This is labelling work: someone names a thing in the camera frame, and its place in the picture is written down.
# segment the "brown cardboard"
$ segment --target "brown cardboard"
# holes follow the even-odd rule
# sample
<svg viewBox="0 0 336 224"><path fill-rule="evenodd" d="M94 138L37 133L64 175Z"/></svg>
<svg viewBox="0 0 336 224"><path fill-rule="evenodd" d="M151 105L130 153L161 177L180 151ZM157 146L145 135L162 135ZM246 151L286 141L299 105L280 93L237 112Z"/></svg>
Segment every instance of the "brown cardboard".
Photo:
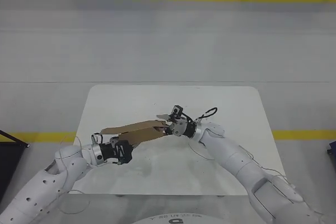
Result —
<svg viewBox="0 0 336 224"><path fill-rule="evenodd" d="M156 138L165 136L165 133L156 130L155 128L145 128L141 130L134 130L118 135L118 140L127 140L129 144L138 144L147 142Z"/></svg>
<svg viewBox="0 0 336 224"><path fill-rule="evenodd" d="M147 120L122 127L105 128L101 130L101 134L119 134L119 140L127 140L129 144L139 144L165 136L163 128L166 126L165 121Z"/></svg>
<svg viewBox="0 0 336 224"><path fill-rule="evenodd" d="M161 120L146 120L145 122L139 122L135 124L128 124L122 127L105 128L101 130L101 134L121 134L125 132L132 132L135 130L141 130L146 128L158 127L163 128L166 126L165 121Z"/></svg>

